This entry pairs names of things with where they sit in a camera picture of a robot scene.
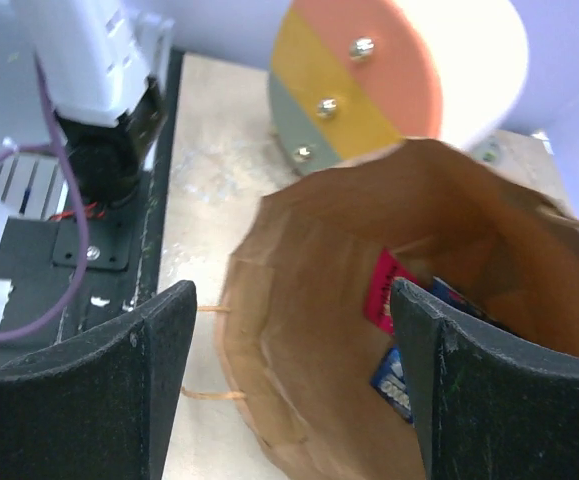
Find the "aluminium table frame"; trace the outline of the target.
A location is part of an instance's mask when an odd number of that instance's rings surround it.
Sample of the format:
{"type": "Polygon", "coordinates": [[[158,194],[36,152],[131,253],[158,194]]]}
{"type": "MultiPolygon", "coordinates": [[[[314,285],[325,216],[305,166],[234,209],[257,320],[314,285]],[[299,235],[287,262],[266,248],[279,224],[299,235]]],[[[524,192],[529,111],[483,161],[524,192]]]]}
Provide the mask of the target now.
{"type": "Polygon", "coordinates": [[[11,215],[49,220],[63,210],[67,196],[67,183],[53,156],[18,154],[0,165],[0,200],[11,215]]]}

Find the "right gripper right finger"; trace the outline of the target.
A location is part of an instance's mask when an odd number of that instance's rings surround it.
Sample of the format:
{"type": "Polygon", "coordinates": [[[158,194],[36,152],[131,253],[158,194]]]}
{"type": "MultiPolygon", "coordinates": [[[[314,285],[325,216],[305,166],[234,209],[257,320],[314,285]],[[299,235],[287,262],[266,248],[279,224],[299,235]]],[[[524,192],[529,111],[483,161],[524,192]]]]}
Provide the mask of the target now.
{"type": "Polygon", "coordinates": [[[405,383],[429,479],[579,479],[579,358],[392,286],[405,383]]]}

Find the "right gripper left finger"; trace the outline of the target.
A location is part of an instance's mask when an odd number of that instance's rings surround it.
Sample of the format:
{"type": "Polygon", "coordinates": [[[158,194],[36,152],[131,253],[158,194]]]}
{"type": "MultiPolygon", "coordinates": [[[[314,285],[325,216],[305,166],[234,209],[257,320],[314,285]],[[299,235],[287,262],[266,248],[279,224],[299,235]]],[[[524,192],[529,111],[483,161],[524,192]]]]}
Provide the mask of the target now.
{"type": "Polygon", "coordinates": [[[0,479],[159,479],[197,311],[181,281],[0,367],[0,479]]]}

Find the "blue Kettle chips bag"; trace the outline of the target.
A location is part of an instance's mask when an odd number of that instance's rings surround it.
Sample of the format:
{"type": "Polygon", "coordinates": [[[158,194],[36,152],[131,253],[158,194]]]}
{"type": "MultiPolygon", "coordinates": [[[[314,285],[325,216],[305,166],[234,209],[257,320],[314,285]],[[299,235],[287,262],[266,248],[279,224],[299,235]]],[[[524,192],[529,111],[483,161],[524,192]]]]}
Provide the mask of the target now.
{"type": "Polygon", "coordinates": [[[491,319],[483,310],[481,310],[461,293],[453,289],[450,285],[438,277],[434,277],[432,279],[429,291],[435,297],[450,305],[454,309],[471,315],[488,324],[496,324],[496,321],[491,319]]]}

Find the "white roll with orange end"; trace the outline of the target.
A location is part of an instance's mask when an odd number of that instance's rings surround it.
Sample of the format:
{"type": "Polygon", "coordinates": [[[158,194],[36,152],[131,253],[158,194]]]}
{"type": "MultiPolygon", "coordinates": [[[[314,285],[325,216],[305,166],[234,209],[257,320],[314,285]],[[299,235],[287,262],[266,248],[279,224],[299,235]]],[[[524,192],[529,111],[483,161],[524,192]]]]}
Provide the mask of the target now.
{"type": "Polygon", "coordinates": [[[513,109],[528,64],[509,1],[294,1],[268,96],[285,155],[309,174],[406,138],[472,149],[513,109]]]}

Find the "brown paper bag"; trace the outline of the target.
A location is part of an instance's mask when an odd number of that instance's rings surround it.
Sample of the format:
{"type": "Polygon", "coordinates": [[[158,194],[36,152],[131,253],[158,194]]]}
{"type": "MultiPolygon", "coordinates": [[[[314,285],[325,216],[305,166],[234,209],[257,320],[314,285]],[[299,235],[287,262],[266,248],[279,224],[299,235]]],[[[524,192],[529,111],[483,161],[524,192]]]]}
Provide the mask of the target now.
{"type": "Polygon", "coordinates": [[[215,311],[292,479],[579,479],[579,220],[439,141],[264,197],[215,311]]]}

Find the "pink red snack packet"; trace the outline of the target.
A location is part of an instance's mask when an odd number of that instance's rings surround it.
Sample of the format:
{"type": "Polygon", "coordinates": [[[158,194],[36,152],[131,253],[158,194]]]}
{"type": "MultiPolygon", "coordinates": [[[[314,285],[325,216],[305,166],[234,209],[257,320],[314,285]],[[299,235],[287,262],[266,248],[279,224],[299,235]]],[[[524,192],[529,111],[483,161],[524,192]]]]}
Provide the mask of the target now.
{"type": "Polygon", "coordinates": [[[396,278],[404,278],[415,284],[420,284],[418,278],[390,251],[383,249],[378,255],[371,276],[363,313],[367,320],[389,335],[394,333],[390,296],[392,284],[396,278]]]}

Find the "small blue snack bar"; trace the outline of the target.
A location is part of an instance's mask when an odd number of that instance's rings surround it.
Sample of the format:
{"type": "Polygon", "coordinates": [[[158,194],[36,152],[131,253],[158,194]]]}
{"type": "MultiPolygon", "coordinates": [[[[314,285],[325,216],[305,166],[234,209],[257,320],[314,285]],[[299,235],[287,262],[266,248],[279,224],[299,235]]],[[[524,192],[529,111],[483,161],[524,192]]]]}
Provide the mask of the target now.
{"type": "Polygon", "coordinates": [[[370,384],[407,423],[413,422],[400,351],[397,347],[390,348],[382,357],[370,384]]]}

